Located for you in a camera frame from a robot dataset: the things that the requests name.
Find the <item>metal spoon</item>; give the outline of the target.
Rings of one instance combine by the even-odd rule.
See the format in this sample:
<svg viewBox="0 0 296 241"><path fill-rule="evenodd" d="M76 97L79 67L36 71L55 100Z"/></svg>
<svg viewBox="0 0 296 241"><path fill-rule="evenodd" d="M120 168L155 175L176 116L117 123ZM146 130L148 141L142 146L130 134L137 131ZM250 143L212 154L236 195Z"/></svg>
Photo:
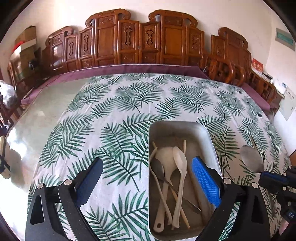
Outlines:
<svg viewBox="0 0 296 241"><path fill-rule="evenodd" d="M173 185L171 185L168 180L166 180L166 178L165 178L165 172L164 172L164 167L163 167L163 165L161 164L161 162L158 159L155 159L154 158L152 160L152 170L155 172L155 174L156 174L156 176L157 176L157 178L159 180L162 180L165 183L167 183L169 185L169 187L171 188L171 190L174 191L175 194L178 194L178 191L175 189L175 187ZM187 204L189 204L189 206L191 206L191 209L195 213L201 213L201 209L198 208L196 205L194 205L187 198L183 197L183 200L185 200L187 202Z"/></svg>
<svg viewBox="0 0 296 241"><path fill-rule="evenodd" d="M262 158L256 149L249 146L242 146L240 149L240 156L241 160L250 171L254 173L261 173L264 171Z"/></svg>

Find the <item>large white plastic spoon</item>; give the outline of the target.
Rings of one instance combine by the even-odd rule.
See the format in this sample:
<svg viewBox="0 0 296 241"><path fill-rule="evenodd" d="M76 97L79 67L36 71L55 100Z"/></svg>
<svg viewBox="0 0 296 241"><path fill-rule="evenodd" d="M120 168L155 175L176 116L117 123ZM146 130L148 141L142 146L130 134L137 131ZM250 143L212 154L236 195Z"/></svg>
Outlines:
<svg viewBox="0 0 296 241"><path fill-rule="evenodd" d="M180 181L178 189L178 198L175 205L174 216L173 216L173 227L180 227L180 212L183 200L184 181L187 174L187 159L183 151L178 147L173 147L173 157L175 164L180 172Z"/></svg>

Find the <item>white plastic ladle spoon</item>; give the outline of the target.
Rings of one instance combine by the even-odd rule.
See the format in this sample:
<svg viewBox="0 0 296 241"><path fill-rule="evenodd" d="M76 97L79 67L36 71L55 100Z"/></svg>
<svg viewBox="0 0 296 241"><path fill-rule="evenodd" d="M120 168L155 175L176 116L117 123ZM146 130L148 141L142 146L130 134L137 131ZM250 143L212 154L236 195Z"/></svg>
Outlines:
<svg viewBox="0 0 296 241"><path fill-rule="evenodd" d="M177 168L173 158L173 148L163 147L156 152L155 159L158 159L164 167L165 178L171 183L171 175ZM162 193L165 201L167 200L169 185L163 181ZM165 228L165 207L163 201L159 201L159 206L156 214L156 220L154 221L154 231L163 232Z"/></svg>

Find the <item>red paper box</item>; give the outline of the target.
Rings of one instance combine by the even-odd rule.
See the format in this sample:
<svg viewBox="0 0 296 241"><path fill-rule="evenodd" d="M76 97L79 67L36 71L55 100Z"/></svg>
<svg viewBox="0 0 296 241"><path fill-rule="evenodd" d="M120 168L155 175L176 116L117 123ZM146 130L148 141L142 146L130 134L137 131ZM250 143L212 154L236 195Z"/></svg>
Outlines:
<svg viewBox="0 0 296 241"><path fill-rule="evenodd" d="M261 62L259 62L258 60L256 60L255 58L252 58L251 69L258 74L262 74L263 69L264 69L264 65Z"/></svg>

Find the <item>grey metal tray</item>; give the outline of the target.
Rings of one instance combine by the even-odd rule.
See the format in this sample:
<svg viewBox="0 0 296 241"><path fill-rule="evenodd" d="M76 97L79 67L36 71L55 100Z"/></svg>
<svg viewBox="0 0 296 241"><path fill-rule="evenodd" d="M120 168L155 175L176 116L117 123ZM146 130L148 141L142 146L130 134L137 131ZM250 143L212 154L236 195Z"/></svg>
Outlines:
<svg viewBox="0 0 296 241"><path fill-rule="evenodd" d="M208 224L215 206L211 204L196 179L193 159L198 156L221 175L217 154L207 129L188 121L157 121L149 129L149 230L158 240L194 240ZM165 208L175 211L181 173L175 164L173 148L186 156L179 226L168 224Z"/></svg>

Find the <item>palm leaf tablecloth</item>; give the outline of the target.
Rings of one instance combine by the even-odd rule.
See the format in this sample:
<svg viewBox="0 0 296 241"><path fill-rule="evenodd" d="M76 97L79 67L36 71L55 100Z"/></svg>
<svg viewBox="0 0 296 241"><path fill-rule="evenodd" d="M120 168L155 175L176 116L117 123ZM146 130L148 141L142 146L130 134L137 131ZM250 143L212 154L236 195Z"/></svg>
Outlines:
<svg viewBox="0 0 296 241"><path fill-rule="evenodd" d="M29 193L39 183L73 179L99 157L104 171L82 212L101 240L153 240L149 231L148 134L156 121L200 123L210 133L224 177L250 184L259 176L240 157L256 146L267 171L290 159L275 126L240 87L169 74L95 76L51 131Z"/></svg>

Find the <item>white plastic bag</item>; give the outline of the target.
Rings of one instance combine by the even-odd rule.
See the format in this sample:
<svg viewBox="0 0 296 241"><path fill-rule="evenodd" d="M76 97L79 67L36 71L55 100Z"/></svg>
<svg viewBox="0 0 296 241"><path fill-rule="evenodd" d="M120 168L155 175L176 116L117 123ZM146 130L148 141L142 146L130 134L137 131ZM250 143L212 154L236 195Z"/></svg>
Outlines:
<svg viewBox="0 0 296 241"><path fill-rule="evenodd" d="M13 86L6 84L3 80L1 83L1 95L3 96L3 103L7 109L11 109L18 101L18 96Z"/></svg>

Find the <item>purple bench cushion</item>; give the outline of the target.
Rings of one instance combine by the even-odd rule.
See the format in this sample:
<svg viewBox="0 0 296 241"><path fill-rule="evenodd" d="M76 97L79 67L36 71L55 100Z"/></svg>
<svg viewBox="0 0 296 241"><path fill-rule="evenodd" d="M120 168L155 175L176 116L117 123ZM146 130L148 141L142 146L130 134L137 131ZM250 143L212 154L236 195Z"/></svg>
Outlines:
<svg viewBox="0 0 296 241"><path fill-rule="evenodd" d="M39 87L29 91L29 93L21 100L22 106L29 106L35 100L37 95L47 86L78 80L87 77L98 75L111 75L111 74L139 74L139 73L155 73L155 74L173 74L185 75L190 77L211 79L218 82L225 82L230 77L233 79L229 82L232 85L237 85L243 88L251 98L259 105L262 110L269 111L270 104L267 103L258 93L253 90L249 84L243 80L234 78L234 74L230 74L227 62L219 62L222 64L222 70L217 67L210 71L210 66L206 66L205 70L200 69L198 66L181 66L181 65L166 65L166 64L121 64L93 67L82 70L75 70L68 73L59 74L45 80Z"/></svg>

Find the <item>stacked cardboard boxes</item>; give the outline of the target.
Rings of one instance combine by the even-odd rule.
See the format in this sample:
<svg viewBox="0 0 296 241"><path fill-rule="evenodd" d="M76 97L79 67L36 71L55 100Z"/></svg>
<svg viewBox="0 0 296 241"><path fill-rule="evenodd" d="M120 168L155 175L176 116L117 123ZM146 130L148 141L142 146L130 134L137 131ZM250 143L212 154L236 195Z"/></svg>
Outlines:
<svg viewBox="0 0 296 241"><path fill-rule="evenodd" d="M16 38L10 61L18 72L28 68L29 62L35 59L36 44L37 34L35 26L27 27Z"/></svg>

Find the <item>carved wooden bench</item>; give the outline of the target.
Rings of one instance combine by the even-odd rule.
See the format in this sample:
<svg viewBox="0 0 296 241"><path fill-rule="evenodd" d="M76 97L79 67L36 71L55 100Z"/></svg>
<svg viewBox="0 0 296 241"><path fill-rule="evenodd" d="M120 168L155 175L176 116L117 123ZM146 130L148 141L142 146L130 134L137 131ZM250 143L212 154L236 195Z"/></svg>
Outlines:
<svg viewBox="0 0 296 241"><path fill-rule="evenodd" d="M251 68L247 40L227 27L211 37L205 49L205 33L197 20L186 13L156 10L149 21L132 20L125 9L91 15L85 29L63 27L48 36L40 57L31 55L8 64L13 86L33 85L44 76L92 67L123 64L193 66L217 81L250 87L271 103L276 88Z"/></svg>

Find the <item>white wall panel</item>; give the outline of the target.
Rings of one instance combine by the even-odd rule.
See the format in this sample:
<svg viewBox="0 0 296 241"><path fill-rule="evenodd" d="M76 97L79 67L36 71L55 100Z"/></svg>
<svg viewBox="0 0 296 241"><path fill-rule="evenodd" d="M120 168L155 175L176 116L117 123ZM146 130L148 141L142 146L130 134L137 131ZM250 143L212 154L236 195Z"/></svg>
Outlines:
<svg viewBox="0 0 296 241"><path fill-rule="evenodd" d="M287 86L284 92L284 98L280 101L280 113L283 115L285 120L288 121L293 111L295 110L295 94Z"/></svg>

